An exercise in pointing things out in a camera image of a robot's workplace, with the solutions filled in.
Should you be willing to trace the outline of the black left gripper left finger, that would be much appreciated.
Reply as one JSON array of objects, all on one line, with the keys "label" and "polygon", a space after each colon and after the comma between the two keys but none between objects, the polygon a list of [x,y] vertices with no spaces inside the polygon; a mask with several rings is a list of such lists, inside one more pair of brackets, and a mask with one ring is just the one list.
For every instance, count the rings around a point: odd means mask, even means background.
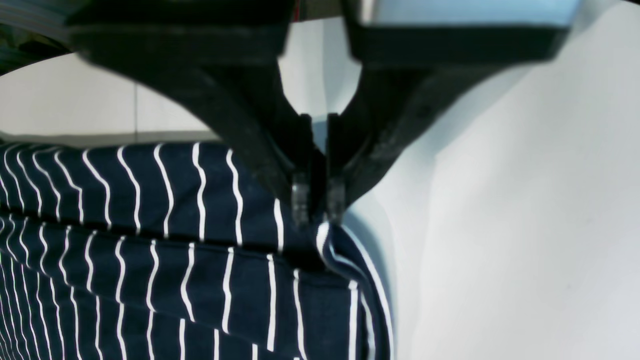
[{"label": "black left gripper left finger", "polygon": [[285,96],[292,0],[89,0],[67,19],[92,65],[172,100],[202,121],[295,224],[313,218],[311,117]]}]

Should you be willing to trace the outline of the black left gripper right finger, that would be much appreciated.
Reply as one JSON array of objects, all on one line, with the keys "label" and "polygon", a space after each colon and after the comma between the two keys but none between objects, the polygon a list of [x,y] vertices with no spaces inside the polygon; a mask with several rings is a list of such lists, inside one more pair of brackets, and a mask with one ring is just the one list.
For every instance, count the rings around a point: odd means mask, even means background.
[{"label": "black left gripper right finger", "polygon": [[482,81],[548,62],[579,0],[343,0],[355,92],[327,117],[326,219],[375,187],[418,137]]}]

